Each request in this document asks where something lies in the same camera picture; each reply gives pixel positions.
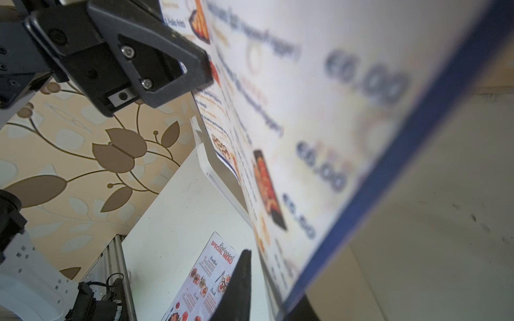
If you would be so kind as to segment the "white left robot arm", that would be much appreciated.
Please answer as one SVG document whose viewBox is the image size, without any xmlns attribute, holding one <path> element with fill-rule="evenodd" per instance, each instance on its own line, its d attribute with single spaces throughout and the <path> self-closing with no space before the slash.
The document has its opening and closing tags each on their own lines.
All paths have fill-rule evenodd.
<svg viewBox="0 0 514 321">
<path fill-rule="evenodd" d="M 163 1 L 13 1 L 1 6 L 1 124 L 52 80 L 72 81 L 106 117 L 158 108 L 212 81 L 207 53 L 165 17 Z M 25 230 L 28 186 L 1 191 L 1 305 L 22 320 L 117 320 L 86 283 L 63 276 Z"/>
</svg>

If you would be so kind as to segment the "white Dim Sum Inn menu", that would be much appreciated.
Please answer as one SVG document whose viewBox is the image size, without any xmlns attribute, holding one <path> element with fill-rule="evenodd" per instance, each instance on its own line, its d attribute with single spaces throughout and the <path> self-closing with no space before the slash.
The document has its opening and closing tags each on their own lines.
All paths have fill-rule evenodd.
<svg viewBox="0 0 514 321">
<path fill-rule="evenodd" d="M 280 320 L 513 31 L 512 1 L 161 1 Z"/>
</svg>

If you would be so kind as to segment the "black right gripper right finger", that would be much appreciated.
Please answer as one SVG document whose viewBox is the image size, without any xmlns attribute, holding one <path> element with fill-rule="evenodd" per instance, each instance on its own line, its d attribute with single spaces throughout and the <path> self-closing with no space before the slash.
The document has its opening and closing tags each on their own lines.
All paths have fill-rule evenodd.
<svg viewBox="0 0 514 321">
<path fill-rule="evenodd" d="M 284 317 L 284 321 L 320 321 L 311 303 L 303 296 L 297 305 Z"/>
</svg>

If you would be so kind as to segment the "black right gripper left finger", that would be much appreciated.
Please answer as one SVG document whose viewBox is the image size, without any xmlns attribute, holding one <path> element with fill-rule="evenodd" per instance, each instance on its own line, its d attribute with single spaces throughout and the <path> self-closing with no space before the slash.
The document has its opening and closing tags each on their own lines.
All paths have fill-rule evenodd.
<svg viewBox="0 0 514 321">
<path fill-rule="evenodd" d="M 244 250 L 238 260 L 232 280 L 210 321 L 249 321 L 252 291 L 252 253 Z"/>
</svg>

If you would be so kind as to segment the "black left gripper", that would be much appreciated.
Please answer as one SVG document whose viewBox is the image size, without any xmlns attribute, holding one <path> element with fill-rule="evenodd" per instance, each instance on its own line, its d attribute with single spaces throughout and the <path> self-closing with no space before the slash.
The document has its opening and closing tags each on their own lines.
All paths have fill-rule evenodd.
<svg viewBox="0 0 514 321">
<path fill-rule="evenodd" d="M 111 117 L 137 93 L 157 108 L 213 77 L 206 51 L 165 25 L 158 1 L 1 5 L 1 117 L 50 80 L 73 81 Z"/>
</svg>

